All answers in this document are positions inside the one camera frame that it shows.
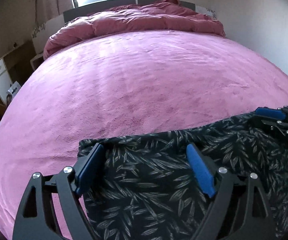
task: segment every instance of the bed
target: bed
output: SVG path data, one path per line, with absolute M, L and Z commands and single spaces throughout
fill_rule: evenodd
M 6 238 L 30 176 L 73 165 L 82 139 L 191 128 L 288 105 L 286 74 L 226 39 L 219 21 L 178 3 L 122 4 L 50 37 L 45 62 L 0 122 Z M 56 211 L 69 237 L 57 202 Z

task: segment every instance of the curtain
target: curtain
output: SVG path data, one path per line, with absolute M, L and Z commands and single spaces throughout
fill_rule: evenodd
M 73 0 L 36 0 L 36 25 L 74 8 Z

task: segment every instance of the pink fleece bedspread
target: pink fleece bedspread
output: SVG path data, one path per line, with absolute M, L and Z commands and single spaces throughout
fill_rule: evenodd
M 33 73 L 1 120 L 0 230 L 12 238 L 30 176 L 73 165 L 81 139 L 191 128 L 283 105 L 288 76 L 218 35 L 146 30 L 68 46 Z M 59 223 L 68 237 L 62 216 Z

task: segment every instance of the headboard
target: headboard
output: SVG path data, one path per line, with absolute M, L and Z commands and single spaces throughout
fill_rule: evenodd
M 77 7 L 68 11 L 63 12 L 64 22 L 74 20 L 77 17 L 87 16 L 91 13 L 97 13 L 105 11 L 109 8 L 128 5 L 128 4 L 138 4 L 138 5 L 148 5 L 154 3 L 156 0 L 105 0 L 95 3 L 90 3 L 81 7 Z M 190 2 L 180 1 L 181 6 L 190 8 L 195 11 L 195 4 Z

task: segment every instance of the patterned garment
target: patterned garment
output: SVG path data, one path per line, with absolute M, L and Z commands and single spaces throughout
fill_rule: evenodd
M 271 205 L 276 236 L 288 230 L 288 150 L 242 114 L 203 127 L 139 136 L 86 139 L 78 156 L 96 143 L 107 161 L 84 195 L 94 231 L 104 240 L 191 239 L 210 201 L 186 159 L 194 142 L 232 173 L 259 175 Z

